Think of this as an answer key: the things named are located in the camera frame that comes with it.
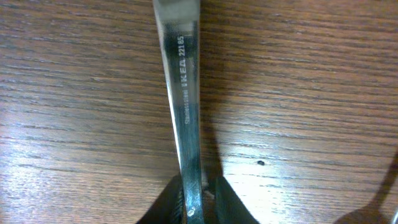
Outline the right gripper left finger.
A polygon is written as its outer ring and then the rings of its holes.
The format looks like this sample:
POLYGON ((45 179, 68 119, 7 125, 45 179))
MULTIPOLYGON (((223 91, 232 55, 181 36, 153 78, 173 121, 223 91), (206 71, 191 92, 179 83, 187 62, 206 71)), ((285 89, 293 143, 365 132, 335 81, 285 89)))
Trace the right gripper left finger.
POLYGON ((175 175, 137 224, 181 224, 183 187, 181 175, 175 175))

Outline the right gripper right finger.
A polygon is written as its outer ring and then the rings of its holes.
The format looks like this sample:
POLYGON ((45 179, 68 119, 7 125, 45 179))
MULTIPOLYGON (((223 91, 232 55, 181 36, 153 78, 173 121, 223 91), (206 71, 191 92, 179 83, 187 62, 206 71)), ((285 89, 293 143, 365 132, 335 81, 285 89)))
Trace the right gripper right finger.
POLYGON ((220 224, 259 224, 224 177, 216 179, 215 212, 220 224))

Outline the steel tablespoon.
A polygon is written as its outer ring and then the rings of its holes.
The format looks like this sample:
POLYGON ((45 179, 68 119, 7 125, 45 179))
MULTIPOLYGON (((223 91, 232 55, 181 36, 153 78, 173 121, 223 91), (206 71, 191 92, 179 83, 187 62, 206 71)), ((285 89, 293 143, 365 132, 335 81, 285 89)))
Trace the steel tablespoon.
POLYGON ((200 162, 200 1, 154 0, 187 223, 204 223, 200 162))

